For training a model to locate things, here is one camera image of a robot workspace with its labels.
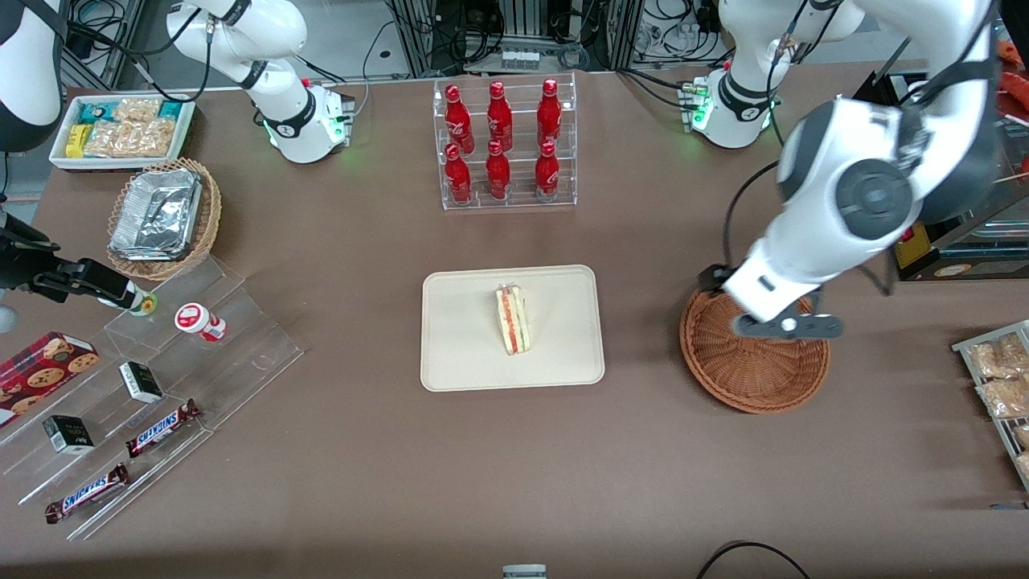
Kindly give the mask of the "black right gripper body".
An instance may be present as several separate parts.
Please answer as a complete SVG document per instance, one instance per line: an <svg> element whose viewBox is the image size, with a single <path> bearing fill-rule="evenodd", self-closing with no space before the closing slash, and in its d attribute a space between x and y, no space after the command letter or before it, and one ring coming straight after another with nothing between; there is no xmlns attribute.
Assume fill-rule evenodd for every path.
<svg viewBox="0 0 1029 579"><path fill-rule="evenodd" d="M58 289L40 285L37 276L54 273L61 261L55 253L61 245L17 219L2 212L1 289L27 293L59 294Z"/></svg>

